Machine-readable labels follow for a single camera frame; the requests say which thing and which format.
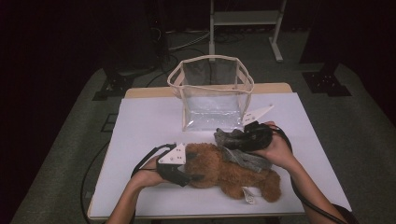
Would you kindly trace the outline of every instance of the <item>clear plastic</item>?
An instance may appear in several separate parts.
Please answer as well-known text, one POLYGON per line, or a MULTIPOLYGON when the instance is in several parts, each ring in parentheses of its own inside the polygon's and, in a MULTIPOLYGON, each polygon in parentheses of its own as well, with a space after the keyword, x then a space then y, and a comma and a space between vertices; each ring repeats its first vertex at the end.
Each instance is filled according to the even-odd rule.
POLYGON ((182 61, 168 84, 183 102, 183 131, 242 128, 254 81, 237 58, 206 55, 182 61))

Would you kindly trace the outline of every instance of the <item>forearm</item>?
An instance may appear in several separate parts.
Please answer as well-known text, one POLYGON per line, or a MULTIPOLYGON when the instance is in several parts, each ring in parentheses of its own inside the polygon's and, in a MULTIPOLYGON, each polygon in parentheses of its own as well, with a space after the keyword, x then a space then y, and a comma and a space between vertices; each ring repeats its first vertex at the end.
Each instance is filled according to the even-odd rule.
MULTIPOLYGON (((309 202, 321 210, 347 223, 341 214, 323 195, 318 186, 299 162, 295 162, 291 167, 289 167, 288 172, 290 173, 295 187, 309 202)), ((311 223, 333 223, 331 220, 314 211, 305 204, 303 204, 303 207, 311 223)))
POLYGON ((135 183, 130 181, 125 187, 124 192, 121 194, 116 207, 114 208, 113 212, 110 215, 110 218, 106 223, 130 223, 134 215, 137 198, 141 190, 142 187, 137 186, 135 183))

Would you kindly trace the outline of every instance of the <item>human arm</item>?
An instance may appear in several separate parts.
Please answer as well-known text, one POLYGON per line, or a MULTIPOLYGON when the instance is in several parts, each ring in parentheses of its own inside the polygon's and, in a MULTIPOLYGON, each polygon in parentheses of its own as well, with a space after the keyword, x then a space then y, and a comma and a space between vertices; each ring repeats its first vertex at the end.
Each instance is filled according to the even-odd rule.
MULTIPOLYGON (((288 144, 279 133, 273 133, 273 140, 266 149, 257 150, 254 153, 288 171, 297 190, 314 206, 347 223, 338 210, 323 195, 305 168, 293 156, 288 144)), ((303 207, 311 223, 334 223, 304 203, 303 207)))
POLYGON ((166 182, 155 172, 156 159, 157 157, 150 159, 142 169, 128 181, 116 207, 106 222, 107 224, 130 223, 134 216, 134 210, 140 191, 146 187, 153 187, 166 182))

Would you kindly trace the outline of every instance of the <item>brown stuffed animal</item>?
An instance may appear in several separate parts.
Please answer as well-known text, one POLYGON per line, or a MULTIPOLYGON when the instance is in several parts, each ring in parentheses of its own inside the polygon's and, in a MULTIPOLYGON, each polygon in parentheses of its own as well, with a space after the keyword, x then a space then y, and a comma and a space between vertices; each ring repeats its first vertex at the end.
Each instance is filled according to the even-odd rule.
POLYGON ((210 188, 216 185, 228 196, 241 199, 242 187, 256 187, 269 203, 280 197, 280 177, 270 169, 256 173, 237 163, 224 161, 219 148, 213 144, 186 145, 187 161, 185 173, 192 176, 190 185, 196 188, 210 188))

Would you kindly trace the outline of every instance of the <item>person's left hand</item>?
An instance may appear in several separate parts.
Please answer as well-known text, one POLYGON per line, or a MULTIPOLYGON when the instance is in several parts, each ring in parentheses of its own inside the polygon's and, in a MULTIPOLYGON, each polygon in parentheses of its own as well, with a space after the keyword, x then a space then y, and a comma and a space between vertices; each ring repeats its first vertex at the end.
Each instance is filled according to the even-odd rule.
POLYGON ((151 158, 140 170, 131 178, 131 181, 138 183, 141 187, 154 187, 161 183, 168 182, 164 180, 156 171, 158 156, 151 158))

